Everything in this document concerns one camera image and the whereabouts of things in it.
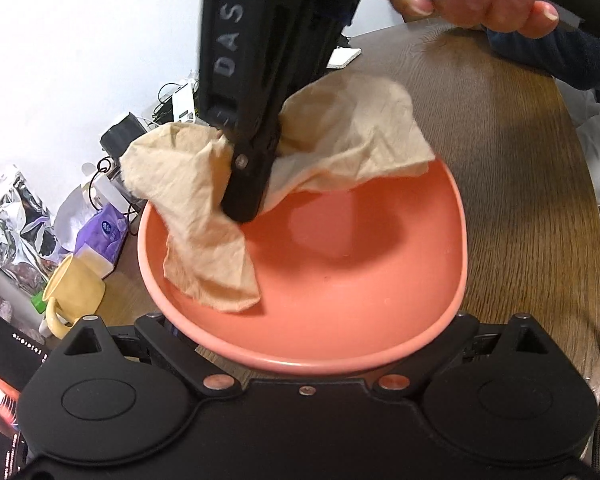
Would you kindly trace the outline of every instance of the tissue box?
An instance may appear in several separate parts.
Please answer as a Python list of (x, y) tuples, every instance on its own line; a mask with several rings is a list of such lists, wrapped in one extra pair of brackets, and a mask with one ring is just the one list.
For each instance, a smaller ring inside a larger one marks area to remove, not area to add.
[(105, 278), (116, 267), (127, 231), (125, 216), (111, 204), (105, 204), (78, 232), (75, 256)]

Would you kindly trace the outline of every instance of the pink bowl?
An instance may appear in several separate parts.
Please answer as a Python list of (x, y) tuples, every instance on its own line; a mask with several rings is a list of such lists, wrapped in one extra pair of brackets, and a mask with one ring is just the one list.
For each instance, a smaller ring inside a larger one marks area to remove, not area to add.
[(439, 159), (417, 178), (293, 194), (243, 231), (262, 300), (241, 314), (202, 306), (164, 278), (167, 231), (151, 205), (138, 259), (178, 329), (248, 367), (307, 376), (378, 368), (437, 337), (464, 295), (464, 211)]

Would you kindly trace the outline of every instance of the white wall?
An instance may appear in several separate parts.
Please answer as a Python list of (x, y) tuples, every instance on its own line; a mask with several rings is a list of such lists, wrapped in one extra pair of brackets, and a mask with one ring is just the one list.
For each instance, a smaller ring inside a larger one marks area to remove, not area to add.
[(198, 64), (200, 0), (0, 0), (0, 174), (52, 210), (121, 113)]
[(346, 27), (343, 34), (352, 38), (403, 22), (402, 16), (395, 12), (389, 0), (362, 0), (351, 26)]

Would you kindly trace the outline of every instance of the aluminum foil bag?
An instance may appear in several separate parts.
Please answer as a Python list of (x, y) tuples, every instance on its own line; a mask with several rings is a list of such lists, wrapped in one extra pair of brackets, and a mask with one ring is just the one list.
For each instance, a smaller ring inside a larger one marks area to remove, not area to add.
[(30, 296), (44, 290), (69, 254), (54, 234), (52, 220), (18, 168), (8, 167), (0, 177), (0, 271)]

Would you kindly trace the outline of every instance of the black mount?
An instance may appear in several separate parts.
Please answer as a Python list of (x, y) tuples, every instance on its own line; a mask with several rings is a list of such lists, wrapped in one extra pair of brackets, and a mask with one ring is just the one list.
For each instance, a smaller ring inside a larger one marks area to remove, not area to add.
[(78, 322), (20, 398), (35, 459), (16, 478), (600, 479), (578, 460), (596, 400), (527, 315), (459, 314), (370, 388), (305, 378), (242, 390), (174, 333), (155, 314)]
[(359, 0), (204, 0), (200, 116), (234, 143), (222, 210), (255, 218), (287, 97), (324, 75)]

